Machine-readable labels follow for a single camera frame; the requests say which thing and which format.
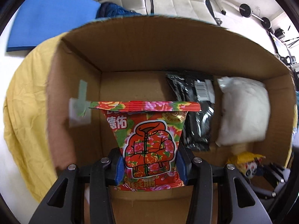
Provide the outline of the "orange panda snack bag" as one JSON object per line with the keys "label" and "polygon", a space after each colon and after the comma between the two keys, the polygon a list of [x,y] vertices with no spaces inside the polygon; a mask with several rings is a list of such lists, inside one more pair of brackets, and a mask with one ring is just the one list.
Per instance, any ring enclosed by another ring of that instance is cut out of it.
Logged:
{"label": "orange panda snack bag", "polygon": [[227,164],[233,164],[246,178],[253,178],[262,160],[266,157],[261,154],[254,154],[244,151],[232,157],[229,157]]}

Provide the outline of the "white plastic bag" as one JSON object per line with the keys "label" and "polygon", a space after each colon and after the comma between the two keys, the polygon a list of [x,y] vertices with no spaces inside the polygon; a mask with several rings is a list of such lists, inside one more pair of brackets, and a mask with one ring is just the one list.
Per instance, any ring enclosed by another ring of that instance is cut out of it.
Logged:
{"label": "white plastic bag", "polygon": [[232,146],[266,138],[271,106],[266,86],[243,77],[221,77],[221,125],[216,144]]}

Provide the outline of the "black snack bag with barcode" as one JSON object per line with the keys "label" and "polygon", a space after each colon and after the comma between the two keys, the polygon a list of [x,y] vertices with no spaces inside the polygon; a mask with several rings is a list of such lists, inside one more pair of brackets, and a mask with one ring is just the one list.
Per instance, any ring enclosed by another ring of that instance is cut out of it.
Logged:
{"label": "black snack bag with barcode", "polygon": [[180,143],[193,151],[209,151],[215,92],[213,76],[199,72],[168,72],[166,79],[178,101],[196,102],[198,112],[188,112]]}

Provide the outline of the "red floral snack bag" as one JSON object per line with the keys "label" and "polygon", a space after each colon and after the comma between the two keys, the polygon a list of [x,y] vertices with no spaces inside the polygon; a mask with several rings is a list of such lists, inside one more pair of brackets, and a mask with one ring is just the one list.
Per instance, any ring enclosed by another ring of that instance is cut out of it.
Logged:
{"label": "red floral snack bag", "polygon": [[200,112],[196,102],[92,102],[102,111],[124,161],[122,191],[159,191],[184,186],[176,168],[176,152],[188,112]]}

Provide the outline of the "yellow tablecloth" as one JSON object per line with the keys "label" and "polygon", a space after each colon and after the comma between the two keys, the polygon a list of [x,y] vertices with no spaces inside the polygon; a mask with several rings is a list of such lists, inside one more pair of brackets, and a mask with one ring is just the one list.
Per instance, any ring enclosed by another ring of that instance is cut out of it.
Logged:
{"label": "yellow tablecloth", "polygon": [[41,202],[57,180],[47,132],[48,75],[63,34],[35,47],[15,71],[3,106],[4,139],[30,194]]}

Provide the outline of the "cardboard box with blue print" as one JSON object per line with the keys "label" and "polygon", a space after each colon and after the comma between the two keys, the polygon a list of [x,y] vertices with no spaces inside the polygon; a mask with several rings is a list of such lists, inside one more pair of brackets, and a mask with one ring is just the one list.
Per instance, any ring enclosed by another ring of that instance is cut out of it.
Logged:
{"label": "cardboard box with blue print", "polygon": [[86,223],[89,207],[84,184],[90,165],[117,143],[99,111],[91,122],[71,126],[70,101],[87,83],[86,99],[170,101],[174,94],[167,71],[240,76],[261,81],[268,90],[271,115],[262,142],[217,147],[200,156],[224,165],[233,153],[251,150],[286,165],[293,159],[288,183],[272,203],[273,223],[295,223],[298,214],[298,147],[291,145],[295,83],[291,71],[269,51],[224,28],[165,16],[135,16],[96,21],[63,35],[55,48],[47,85],[47,129],[59,180],[33,223]]}

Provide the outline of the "blue foam mat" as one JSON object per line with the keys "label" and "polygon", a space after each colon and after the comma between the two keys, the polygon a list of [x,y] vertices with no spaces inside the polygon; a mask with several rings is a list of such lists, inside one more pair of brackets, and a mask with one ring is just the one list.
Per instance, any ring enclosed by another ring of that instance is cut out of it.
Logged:
{"label": "blue foam mat", "polygon": [[14,19],[7,51],[32,50],[94,20],[99,8],[94,0],[26,0]]}

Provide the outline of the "dark blue cloth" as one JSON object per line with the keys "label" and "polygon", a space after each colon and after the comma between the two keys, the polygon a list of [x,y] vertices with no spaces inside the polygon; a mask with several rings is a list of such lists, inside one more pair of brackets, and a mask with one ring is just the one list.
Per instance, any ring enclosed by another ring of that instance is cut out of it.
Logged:
{"label": "dark blue cloth", "polygon": [[114,17],[126,17],[126,16],[139,16],[140,13],[137,13],[133,10],[127,10],[122,6],[119,6],[115,3],[105,2],[102,3],[96,13],[96,19],[99,18],[114,18]]}

